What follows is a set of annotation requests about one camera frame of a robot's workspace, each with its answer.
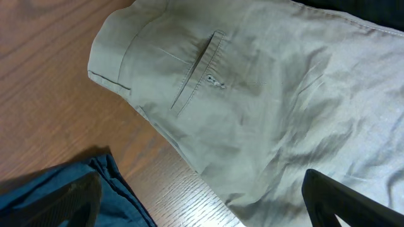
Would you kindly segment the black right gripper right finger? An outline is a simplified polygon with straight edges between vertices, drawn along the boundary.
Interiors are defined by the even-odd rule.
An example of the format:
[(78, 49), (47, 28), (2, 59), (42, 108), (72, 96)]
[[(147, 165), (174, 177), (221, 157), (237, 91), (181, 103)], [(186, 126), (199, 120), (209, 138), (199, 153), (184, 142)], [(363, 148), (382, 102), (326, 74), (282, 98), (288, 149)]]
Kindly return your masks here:
[(302, 196), (313, 226), (403, 226), (403, 215), (314, 169), (308, 169)]

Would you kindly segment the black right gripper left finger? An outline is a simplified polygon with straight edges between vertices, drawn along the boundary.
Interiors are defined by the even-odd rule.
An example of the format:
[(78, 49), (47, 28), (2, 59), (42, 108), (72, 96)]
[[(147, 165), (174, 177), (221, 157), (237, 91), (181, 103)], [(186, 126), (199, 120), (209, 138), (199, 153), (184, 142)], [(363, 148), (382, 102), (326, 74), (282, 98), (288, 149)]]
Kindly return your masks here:
[(99, 174), (91, 172), (2, 216), (1, 226), (94, 226), (101, 196)]

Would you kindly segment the blue shorts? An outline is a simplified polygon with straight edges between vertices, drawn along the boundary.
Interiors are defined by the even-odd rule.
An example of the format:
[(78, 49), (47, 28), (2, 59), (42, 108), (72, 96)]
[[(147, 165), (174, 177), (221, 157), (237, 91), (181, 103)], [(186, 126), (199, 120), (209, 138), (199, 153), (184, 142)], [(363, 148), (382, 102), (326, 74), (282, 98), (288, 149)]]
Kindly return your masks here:
[(123, 179), (110, 154), (55, 166), (25, 185), (1, 195), (1, 216), (29, 206), (87, 173), (97, 172), (102, 185), (96, 226), (155, 226), (154, 220)]

